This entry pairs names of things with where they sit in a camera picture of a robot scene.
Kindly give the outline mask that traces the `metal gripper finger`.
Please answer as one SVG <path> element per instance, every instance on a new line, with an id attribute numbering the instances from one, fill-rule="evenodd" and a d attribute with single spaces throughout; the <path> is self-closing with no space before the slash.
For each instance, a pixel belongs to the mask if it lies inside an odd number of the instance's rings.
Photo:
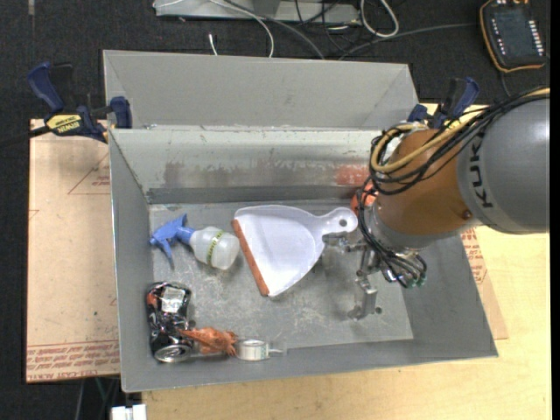
<path id="1" fill-rule="evenodd" d="M 360 240 L 354 233 L 340 232 L 325 234 L 322 237 L 325 250 L 332 250 L 337 253 L 354 252 L 360 247 Z"/>
<path id="2" fill-rule="evenodd" d="M 350 319 L 364 319 L 376 314 L 378 289 L 366 277 L 357 277 L 354 280 L 354 306 L 348 312 Z"/>

